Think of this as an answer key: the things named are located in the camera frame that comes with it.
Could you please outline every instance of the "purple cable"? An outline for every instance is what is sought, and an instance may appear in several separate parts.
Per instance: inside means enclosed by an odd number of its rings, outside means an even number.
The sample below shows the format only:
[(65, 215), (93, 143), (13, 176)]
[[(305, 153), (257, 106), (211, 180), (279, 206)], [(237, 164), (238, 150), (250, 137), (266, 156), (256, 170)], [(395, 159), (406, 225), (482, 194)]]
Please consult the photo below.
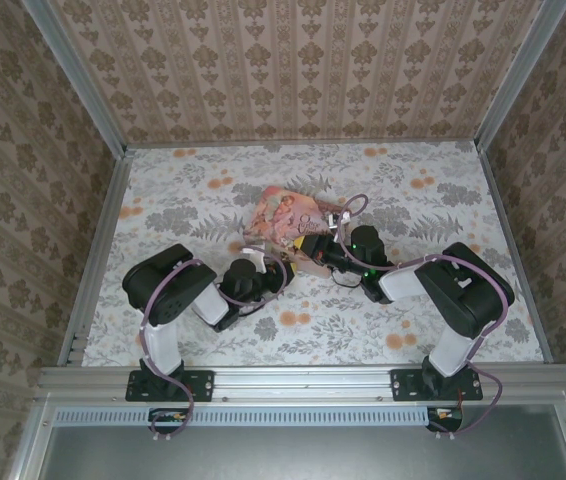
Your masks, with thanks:
[(488, 407), (485, 409), (483, 414), (479, 417), (479, 419), (476, 422), (473, 422), (470, 425), (468, 425), (467, 427), (461, 428), (460, 430), (457, 430), (456, 432), (450, 432), (443, 425), (430, 421), (431, 425), (434, 425), (436, 428), (441, 430), (443, 433), (447, 433), (450, 436), (459, 435), (461, 433), (467, 433), (467, 432), (474, 430), (483, 420), (485, 420), (485, 418), (490, 414), (490, 412), (492, 410), (494, 410), (494, 408), (496, 407), (496, 404), (501, 399), (501, 395), (503, 394), (503, 384), (501, 383), (501, 381), (498, 378), (496, 378), (491, 373), (486, 372), (485, 370), (481, 370), (476, 365), (474, 365), (472, 362), (468, 362), (468, 366), (472, 370), (474, 370), (476, 373), (478, 373), (479, 375), (483, 375), (484, 377), (487, 377), (487, 378), (489, 378), (490, 380), (492, 380), (496, 383), (496, 386), (497, 386), (496, 395), (494, 395), (494, 398), (490, 402), (490, 405), (488, 405)]
[(350, 217), (356, 217), (357, 215), (360, 215), (363, 212), (363, 210), (365, 210), (365, 207), (367, 207), (367, 204), (369, 203), (369, 199), (368, 199), (367, 195), (365, 195), (364, 193), (359, 193), (358, 195), (354, 195), (347, 202), (345, 202), (345, 205), (343, 205), (343, 209), (341, 210), (341, 215), (339, 215), (339, 218), (336, 222), (336, 229), (337, 229), (337, 234), (338, 234), (339, 245), (341, 245), (341, 248), (343, 249), (343, 253), (345, 253), (345, 255), (350, 260), (352, 260), (354, 263), (356, 263), (356, 264), (358, 264), (362, 267), (365, 267), (365, 268), (370, 268), (370, 269), (374, 269), (374, 270), (378, 270), (378, 271), (382, 271), (382, 272), (393, 272), (393, 271), (399, 270), (401, 268), (411, 267), (411, 266), (414, 266), (414, 265), (419, 265), (421, 263), (425, 263), (425, 262), (429, 262), (429, 261), (433, 261), (433, 260), (447, 260), (449, 262), (454, 262), (457, 265), (462, 265), (462, 266), (472, 270), (474, 273), (483, 277), (494, 288), (494, 291), (496, 291), (497, 295), (499, 296), (499, 299), (501, 300), (501, 306), (502, 306), (501, 316), (496, 320), (496, 322), (493, 325), (487, 327), (483, 332), (481, 332), (479, 339), (476, 341), (476, 343), (473, 345), (472, 349), (470, 350), (470, 352), (467, 355), (467, 360), (468, 361), (471, 360), (474, 357), (474, 355), (476, 355), (476, 352), (478, 351), (478, 349), (483, 344), (485, 337), (487, 335), (489, 335), (490, 333), (492, 333), (494, 330), (496, 330), (505, 321), (505, 318), (507, 317), (509, 305), (507, 303), (507, 297), (505, 296), (505, 292), (503, 291), (501, 286), (496, 282), (496, 280), (494, 280), (484, 270), (480, 269), (476, 265), (473, 265), (470, 262), (466, 262), (465, 260), (461, 260), (460, 258), (452, 257), (452, 256), (449, 256), (449, 255), (441, 255), (441, 254), (438, 254), (438, 253), (434, 253), (434, 254), (431, 254), (431, 255), (425, 255), (423, 258), (416, 258), (416, 259), (410, 260), (409, 262), (406, 262), (406, 263), (400, 263), (399, 265), (393, 265), (393, 266), (388, 266), (388, 267), (379, 267), (379, 266), (376, 266), (376, 265), (371, 265), (371, 264), (360, 261), (354, 255), (352, 255), (350, 253), (350, 251), (347, 249), (345, 242), (343, 241), (344, 234), (343, 234), (343, 230), (342, 230), (342, 226), (341, 226), (341, 219), (343, 218), (343, 214), (346, 212), (346, 210), (350, 206), (350, 204), (352, 202), (354, 202), (355, 200), (358, 200), (358, 199), (363, 200), (363, 202), (364, 202), (363, 206), (361, 208), (359, 208), (356, 212), (350, 214)]
[(244, 245), (243, 247), (241, 247), (241, 249), (243, 248), (249, 248), (251, 250), (256, 250), (257, 252), (261, 252), (262, 254), (268, 256), (269, 258), (273, 259), (276, 263), (279, 264), (279, 267), (281, 267), (281, 271), (283, 272), (283, 282), (281, 283), (281, 288), (279, 288), (278, 292), (276, 292), (274, 294), (273, 297), (270, 297), (266, 300), (261, 300), (260, 302), (240, 302), (238, 300), (234, 300), (233, 298), (228, 297), (227, 295), (225, 295), (221, 289), (218, 289), (219, 295), (221, 295), (221, 297), (230, 303), (233, 303), (234, 305), (238, 305), (239, 307), (260, 307), (262, 305), (265, 305), (266, 303), (270, 303), (272, 300), (276, 299), (279, 295), (281, 295), (283, 293), (283, 290), (285, 290), (285, 287), (287, 286), (287, 271), (285, 270), (285, 264), (283, 264), (283, 262), (281, 261), (281, 259), (279, 257), (277, 257), (276, 255), (272, 255), (270, 252), (267, 252), (265, 250), (263, 250), (262, 248), (259, 247), (255, 247), (253, 245)]
[[(492, 402), (490, 403), (489, 407), (485, 410), (485, 412), (483, 412), (483, 415), (481, 415), (481, 417), (479, 417), (479, 419), (476, 422), (472, 423), (468, 427), (463, 428), (463, 429), (461, 429), (461, 430), (459, 430), (455, 433), (458, 434), (458, 433), (469, 432), (469, 431), (473, 430), (479, 423), (481, 423), (485, 419), (485, 417), (487, 417), (488, 414), (494, 409), (494, 407), (496, 407), (496, 404), (498, 403), (498, 401), (501, 398), (501, 395), (503, 393), (503, 384), (501, 383), (501, 381), (498, 378), (496, 378), (494, 375), (492, 375), (491, 373), (485, 372), (485, 371), (477, 368), (473, 363), (470, 362), (470, 360), (474, 357), (474, 355), (476, 355), (476, 352), (478, 351), (478, 349), (481, 347), (481, 345), (485, 341), (485, 337), (487, 337), (487, 335), (489, 335), (494, 330), (496, 330), (505, 321), (505, 318), (507, 317), (507, 312), (508, 312), (508, 309), (509, 309), (509, 305), (507, 303), (507, 297), (505, 296), (505, 292), (503, 291), (501, 286), (496, 282), (496, 280), (494, 280), (492, 277), (490, 277), (484, 270), (480, 269), (476, 265), (471, 264), (470, 262), (467, 262), (465, 260), (461, 260), (460, 258), (452, 257), (450, 255), (441, 255), (441, 254), (425, 255), (423, 258), (417, 258), (417, 259), (414, 259), (414, 260), (410, 260), (409, 262), (402, 263), (402, 264), (399, 264), (399, 265), (396, 265), (396, 266), (391, 266), (391, 267), (379, 267), (379, 266), (376, 266), (376, 265), (370, 265), (368, 263), (360, 261), (354, 255), (352, 255), (349, 252), (349, 250), (347, 249), (347, 246), (345, 245), (345, 242), (343, 241), (343, 238), (345, 236), (343, 234), (343, 230), (342, 230), (342, 226), (341, 226), (341, 219), (343, 218), (343, 214), (346, 212), (346, 210), (350, 206), (350, 204), (352, 202), (354, 202), (355, 200), (358, 200), (358, 199), (363, 200), (363, 202), (364, 202), (363, 206), (361, 208), (359, 208), (356, 212), (350, 214), (350, 217), (356, 217), (357, 215), (360, 215), (363, 212), (363, 210), (365, 210), (365, 207), (367, 207), (367, 204), (369, 203), (369, 199), (368, 199), (367, 195), (365, 195), (364, 193), (359, 193), (358, 195), (354, 195), (347, 202), (345, 202), (345, 205), (343, 205), (343, 208), (341, 209), (341, 214), (339, 215), (339, 218), (336, 222), (336, 231), (337, 231), (339, 245), (341, 245), (341, 248), (343, 249), (343, 253), (345, 253), (345, 255), (350, 260), (352, 260), (354, 263), (356, 263), (356, 264), (358, 264), (362, 267), (374, 269), (374, 270), (377, 270), (377, 271), (392, 272), (392, 271), (395, 271), (395, 270), (399, 270), (401, 268), (411, 267), (413, 265), (419, 265), (419, 264), (429, 262), (429, 261), (447, 260), (448, 262), (454, 262), (457, 265), (464, 266), (464, 267), (472, 270), (474, 273), (477, 273), (478, 275), (483, 277), (494, 288), (494, 291), (496, 291), (497, 295), (499, 296), (499, 299), (501, 300), (501, 305), (502, 305), (501, 316), (496, 320), (496, 322), (494, 322), (494, 324), (487, 327), (485, 330), (483, 330), (481, 332), (478, 340), (474, 343), (474, 345), (470, 349), (469, 353), (467, 354), (467, 357), (465, 358), (465, 361), (470, 368), (472, 368), (479, 375), (483, 375), (485, 377), (490, 378), (491, 380), (496, 382), (496, 384), (498, 385), (498, 391), (496, 392), (496, 395), (492, 399)], [(441, 425), (439, 425), (435, 422), (430, 422), (430, 423), (432, 423), (432, 425), (436, 426), (437, 428), (443, 430), (444, 432), (447, 432), (447, 430), (443, 426), (441, 426)]]
[[(181, 390), (183, 390), (183, 392), (187, 396), (188, 410), (187, 410), (187, 414), (185, 415), (185, 419), (183, 420), (181, 425), (176, 430), (174, 430), (173, 432), (171, 432), (169, 434), (170, 436), (171, 435), (177, 435), (177, 434), (181, 433), (183, 431), (183, 429), (185, 428), (185, 426), (192, 419), (192, 415), (194, 414), (194, 397), (192, 396), (192, 392), (190, 392), (190, 390), (185, 385), (183, 385), (178, 380), (176, 380), (176, 379), (164, 374), (163, 372), (161, 372), (161, 370), (159, 370), (159, 367), (157, 367), (156, 363), (154, 363), (154, 360), (152, 360), (152, 357), (150, 356), (150, 349), (147, 346), (147, 340), (145, 339), (145, 327), (147, 326), (148, 322), (150, 321), (150, 312), (152, 311), (152, 307), (154, 306), (154, 302), (156, 301), (159, 294), (163, 291), (165, 286), (168, 283), (170, 283), (170, 281), (172, 281), (172, 279), (174, 277), (176, 277), (179, 273), (181, 273), (187, 267), (191, 267), (191, 266), (195, 266), (195, 265), (201, 265), (202, 263), (203, 262), (201, 262), (201, 260), (198, 260), (198, 259), (188, 260), (187, 262), (184, 262), (181, 265), (179, 265), (178, 267), (176, 267), (169, 274), (167, 274), (166, 277), (163, 280), (161, 280), (161, 283), (158, 284), (158, 286), (154, 289), (154, 292), (152, 292), (152, 295), (150, 295), (150, 299), (148, 300), (147, 305), (145, 306), (145, 311), (143, 312), (143, 320), (141, 321), (141, 327), (139, 328), (139, 338), (141, 340), (141, 348), (143, 349), (144, 360), (145, 360), (145, 363), (148, 366), (148, 368), (157, 377), (162, 378), (166, 382), (172, 383), (172, 384), (176, 385), (178, 388), (180, 388)], [(159, 432), (156, 431), (156, 428), (155, 428), (156, 427), (156, 419), (159, 416), (164, 416), (164, 415), (158, 415), (156, 418), (154, 418), (154, 420), (152, 421), (152, 424), (150, 425), (150, 430), (155, 435), (161, 435)]]

